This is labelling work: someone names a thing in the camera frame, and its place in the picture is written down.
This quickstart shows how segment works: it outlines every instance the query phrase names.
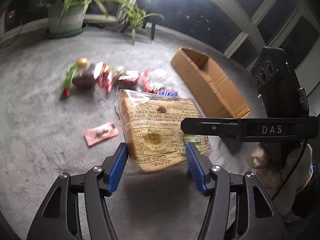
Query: plant pot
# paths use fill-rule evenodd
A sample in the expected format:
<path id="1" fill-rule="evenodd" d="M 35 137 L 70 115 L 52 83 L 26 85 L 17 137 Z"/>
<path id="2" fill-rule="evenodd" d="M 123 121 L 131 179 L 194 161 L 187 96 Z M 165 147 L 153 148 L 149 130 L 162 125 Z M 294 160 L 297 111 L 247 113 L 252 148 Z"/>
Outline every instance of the plant pot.
<path id="1" fill-rule="evenodd" d="M 82 28 L 84 2 L 71 3 L 61 21 L 62 8 L 63 3 L 48 6 L 49 34 L 51 35 L 74 33 Z"/>

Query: metal screw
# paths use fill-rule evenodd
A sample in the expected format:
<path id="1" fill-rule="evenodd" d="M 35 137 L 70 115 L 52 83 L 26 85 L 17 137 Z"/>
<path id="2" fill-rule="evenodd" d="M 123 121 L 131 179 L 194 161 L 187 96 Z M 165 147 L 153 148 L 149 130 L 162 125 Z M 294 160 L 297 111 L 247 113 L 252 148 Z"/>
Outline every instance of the metal screw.
<path id="1" fill-rule="evenodd" d="M 254 173 L 251 172 L 251 171 L 250 171 L 250 172 L 247 172 L 246 175 L 247 175 L 247 177 L 250 178 L 250 179 L 254 178 Z"/>
<path id="2" fill-rule="evenodd" d="M 101 167 L 101 166 L 95 166 L 95 167 L 93 168 L 93 171 L 94 171 L 94 172 L 100 172 L 100 171 L 102 171 L 102 167 Z"/>
<path id="3" fill-rule="evenodd" d="M 211 167 L 211 169 L 212 169 L 213 171 L 220 171 L 220 170 L 221 170 L 221 168 L 220 168 L 218 165 L 213 165 L 213 166 Z"/>
<path id="4" fill-rule="evenodd" d="M 59 175 L 59 178 L 60 178 L 60 179 L 65 179 L 66 177 L 68 177 L 68 173 L 66 173 L 66 172 L 63 172 L 63 173 L 61 173 L 61 174 Z"/>

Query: cardboard box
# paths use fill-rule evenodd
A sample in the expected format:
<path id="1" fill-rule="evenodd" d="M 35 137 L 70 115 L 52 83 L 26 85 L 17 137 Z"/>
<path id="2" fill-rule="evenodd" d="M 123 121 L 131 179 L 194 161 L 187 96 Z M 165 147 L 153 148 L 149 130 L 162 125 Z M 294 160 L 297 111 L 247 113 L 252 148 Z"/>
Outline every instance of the cardboard box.
<path id="1" fill-rule="evenodd" d="M 212 58 L 194 49 L 181 47 L 171 64 L 207 117 L 240 118 L 250 114 L 243 96 Z"/>

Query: gold ball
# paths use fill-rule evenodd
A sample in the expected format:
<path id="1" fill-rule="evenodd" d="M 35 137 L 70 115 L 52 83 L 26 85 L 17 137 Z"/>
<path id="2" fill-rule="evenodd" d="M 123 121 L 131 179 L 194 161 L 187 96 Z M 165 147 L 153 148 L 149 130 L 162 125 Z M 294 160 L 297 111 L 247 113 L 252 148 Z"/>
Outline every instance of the gold ball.
<path id="1" fill-rule="evenodd" d="M 78 68 L 87 68 L 88 67 L 88 60 L 85 57 L 78 58 L 76 61 Z"/>

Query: gray fabric surface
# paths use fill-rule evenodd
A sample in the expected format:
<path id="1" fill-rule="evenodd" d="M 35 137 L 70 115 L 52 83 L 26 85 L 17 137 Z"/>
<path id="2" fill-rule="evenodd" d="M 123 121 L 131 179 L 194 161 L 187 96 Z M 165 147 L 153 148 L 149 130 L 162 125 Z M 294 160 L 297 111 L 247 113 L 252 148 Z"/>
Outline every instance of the gray fabric surface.
<path id="1" fill-rule="evenodd" d="M 37 209 L 61 172 L 86 172 L 113 154 L 122 140 L 118 136 L 87 147 L 85 129 L 118 120 L 116 92 L 106 95 L 96 87 L 94 92 L 75 91 L 68 100 L 60 101 L 70 65 L 85 56 L 91 62 L 148 70 L 152 80 L 189 98 L 192 94 L 170 65 L 180 46 L 213 57 L 243 94 L 251 108 L 250 117 L 265 117 L 262 100 L 244 69 L 214 51 L 159 30 L 151 44 L 138 39 L 132 46 L 128 34 L 93 27 L 77 37 L 59 40 L 47 39 L 42 29 L 21 35 L 0 50 L 0 209 L 22 239 L 26 239 Z M 212 163 L 238 174 L 249 170 L 246 157 L 255 143 L 218 137 L 211 137 L 210 143 Z M 118 238 L 196 239 L 208 198 L 196 190 L 186 171 L 175 168 L 141 175 L 125 170 L 118 190 L 106 199 Z M 83 238 L 90 239 L 82 194 L 79 205 Z"/>

